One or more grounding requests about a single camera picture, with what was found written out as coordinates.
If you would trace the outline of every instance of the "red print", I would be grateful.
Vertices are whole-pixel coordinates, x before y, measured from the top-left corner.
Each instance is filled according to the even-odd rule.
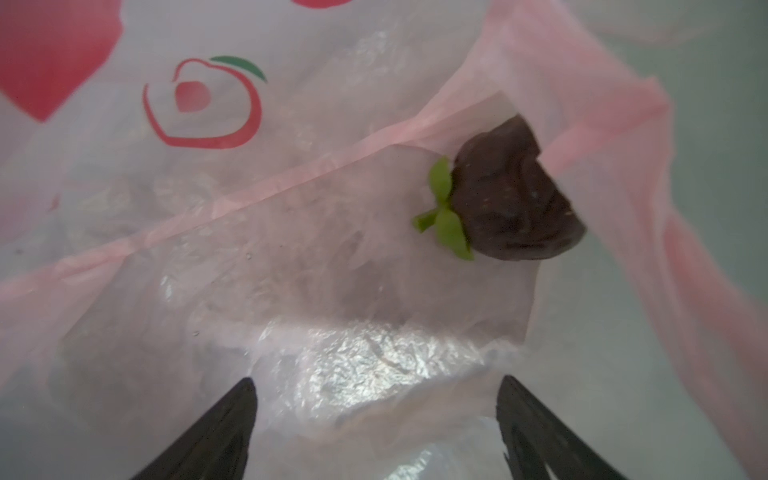
[[[247,61],[243,61],[242,59],[237,59],[236,61],[232,60],[234,57],[219,57],[223,58],[228,63],[245,63],[249,67],[256,68],[255,65],[252,65],[251,63]],[[205,60],[200,60],[199,58],[190,58],[188,60],[182,61],[177,67],[176,72],[174,73],[174,77],[172,81],[176,81],[179,78],[179,74],[181,73],[181,69],[184,68],[185,65],[190,63],[198,63],[201,65],[205,65],[208,68],[215,68],[216,70],[225,71],[226,73],[232,75],[235,77],[248,91],[248,98],[250,99],[250,113],[248,115],[248,119],[245,121],[245,124],[237,131],[234,131],[231,134],[228,135],[222,135],[221,137],[202,137],[202,138],[187,138],[187,137],[171,137],[170,135],[165,133],[165,130],[160,126],[160,124],[157,122],[156,117],[154,116],[154,113],[152,112],[152,108],[149,105],[149,99],[147,98],[147,92],[149,90],[149,85],[144,86],[144,92],[142,94],[142,103],[144,104],[144,111],[147,114],[147,119],[149,120],[150,125],[152,126],[154,132],[157,134],[157,136],[167,145],[170,145],[171,147],[190,147],[190,148],[233,148],[233,147],[239,147],[240,145],[246,143],[248,140],[250,140],[256,132],[259,130],[259,126],[261,125],[261,101],[259,99],[259,94],[256,92],[256,88],[253,86],[253,83],[248,80],[248,78],[243,75],[242,73],[238,72],[237,70],[229,67],[224,67],[223,65],[215,65],[212,63],[209,63]],[[210,92],[208,91],[208,88],[200,83],[199,81],[185,81],[180,83],[176,87],[176,105],[179,109],[179,111],[182,112],[192,112],[192,111],[199,111],[205,108],[208,103],[210,102]]]
[[[180,112],[200,111],[210,103],[210,90],[202,81],[182,81],[176,86],[175,94]]]
[[[293,3],[307,8],[330,8],[350,3],[352,0],[293,0]]]
[[[121,0],[0,0],[0,91],[46,121],[112,52]]]

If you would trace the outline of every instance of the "plastic bag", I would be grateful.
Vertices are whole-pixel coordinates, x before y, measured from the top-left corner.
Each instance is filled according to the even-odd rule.
[[[242,375],[251,478],[508,475],[479,416],[526,361],[547,263],[463,263],[407,220],[426,151],[516,111],[689,392],[766,470],[765,320],[671,206],[670,102],[561,4],[494,2],[483,24],[477,2],[70,3],[50,18],[104,16],[59,43],[90,52],[81,83],[30,106],[0,82],[0,231],[29,230],[0,247],[4,410],[51,412],[11,415],[27,442],[98,445],[64,478],[127,478]]]

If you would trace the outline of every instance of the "clear plastic wrap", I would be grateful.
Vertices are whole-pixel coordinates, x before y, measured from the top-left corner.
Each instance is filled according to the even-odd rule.
[[[88,7],[70,3],[73,18]],[[738,475],[647,331],[609,317],[614,302],[639,317],[632,297],[580,285],[614,275],[593,239],[563,260],[467,263],[410,227],[437,155],[518,112],[688,392],[754,478],[768,471],[762,307],[672,204],[667,95],[560,2],[103,6],[119,15],[108,61],[61,105],[20,107],[0,85],[15,99],[0,99],[15,132],[0,157],[9,475],[127,478],[252,376],[248,478],[508,478],[487,417],[510,371],[630,477],[682,478],[669,465],[705,451],[698,474]],[[624,28],[624,13],[572,7],[595,31],[649,43],[709,26]],[[198,97],[180,100],[179,82]],[[569,306],[584,302],[602,319]],[[644,367],[618,359],[628,352]],[[579,358],[590,353],[622,369]],[[24,458],[37,455],[54,460],[34,471]]]

